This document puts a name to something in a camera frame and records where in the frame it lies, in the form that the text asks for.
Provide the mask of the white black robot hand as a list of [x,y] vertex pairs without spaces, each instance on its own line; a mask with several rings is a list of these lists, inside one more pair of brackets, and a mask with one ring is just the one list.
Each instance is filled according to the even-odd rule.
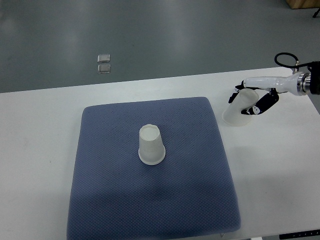
[[315,84],[311,74],[296,72],[288,77],[250,77],[244,79],[241,84],[235,86],[234,93],[228,102],[232,103],[241,90],[264,90],[267,91],[253,106],[241,110],[243,115],[260,115],[275,105],[280,97],[279,94],[291,93],[295,96],[304,96],[308,93],[315,94]]

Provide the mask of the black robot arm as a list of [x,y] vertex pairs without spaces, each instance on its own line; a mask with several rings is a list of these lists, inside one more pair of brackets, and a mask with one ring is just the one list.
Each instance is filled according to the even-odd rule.
[[307,69],[310,71],[310,93],[312,95],[320,95],[320,62],[311,62]]

